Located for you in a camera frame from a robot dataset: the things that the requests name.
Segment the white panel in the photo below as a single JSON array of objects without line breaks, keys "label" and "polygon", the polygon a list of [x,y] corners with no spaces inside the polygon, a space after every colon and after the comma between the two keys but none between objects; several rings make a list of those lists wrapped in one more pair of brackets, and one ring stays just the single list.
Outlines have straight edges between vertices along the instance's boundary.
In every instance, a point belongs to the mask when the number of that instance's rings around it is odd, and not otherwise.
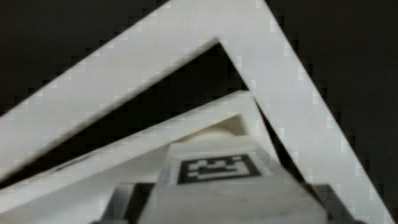
[{"label": "white panel", "polygon": [[370,224],[393,223],[263,0],[173,0],[151,13],[2,117],[0,177],[217,40],[306,180],[331,183],[357,219]]},{"label": "white panel", "polygon": [[15,224],[93,224],[102,219],[119,183],[155,182],[166,147],[31,201],[2,218]]}]

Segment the black background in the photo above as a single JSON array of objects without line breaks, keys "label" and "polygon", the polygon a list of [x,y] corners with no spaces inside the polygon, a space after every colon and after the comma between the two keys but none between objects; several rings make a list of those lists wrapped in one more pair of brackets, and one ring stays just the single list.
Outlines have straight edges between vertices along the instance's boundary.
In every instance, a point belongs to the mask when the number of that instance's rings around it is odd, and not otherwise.
[{"label": "black background", "polygon": [[[160,4],[151,0],[0,1],[0,113]],[[272,0],[269,4],[398,214],[398,1]]]}]

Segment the dark surface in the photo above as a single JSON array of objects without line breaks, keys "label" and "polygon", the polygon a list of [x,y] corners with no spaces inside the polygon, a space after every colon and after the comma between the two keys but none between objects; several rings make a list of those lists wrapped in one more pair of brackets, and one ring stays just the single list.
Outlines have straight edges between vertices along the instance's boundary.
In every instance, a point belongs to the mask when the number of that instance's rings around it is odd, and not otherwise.
[{"label": "dark surface", "polygon": [[356,224],[356,219],[342,203],[333,187],[326,184],[313,185],[311,188],[320,200],[320,204],[329,213],[329,224]]},{"label": "dark surface", "polygon": [[[2,113],[160,3],[0,1]],[[398,214],[398,1],[274,0],[270,7],[372,181]],[[208,96],[219,89],[210,88]]]},{"label": "dark surface", "polygon": [[123,219],[128,220],[128,224],[139,223],[143,211],[146,208],[146,202],[151,196],[155,184],[139,183],[134,188],[134,195],[130,198],[128,208]]}]

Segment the white triangular frame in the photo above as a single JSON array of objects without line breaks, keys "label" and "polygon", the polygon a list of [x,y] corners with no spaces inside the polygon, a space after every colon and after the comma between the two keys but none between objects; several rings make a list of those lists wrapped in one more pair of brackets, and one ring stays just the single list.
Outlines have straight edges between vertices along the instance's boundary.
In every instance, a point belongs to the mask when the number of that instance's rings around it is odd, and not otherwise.
[{"label": "white triangular frame", "polygon": [[278,157],[254,98],[238,91],[7,187],[0,191],[0,219],[11,223],[98,221],[107,208],[102,200],[118,184],[157,182],[169,145],[215,126],[253,138]]},{"label": "white triangular frame", "polygon": [[2,117],[0,178],[217,42],[308,182],[331,184],[357,219],[393,224],[263,0],[171,0],[141,20]]}]

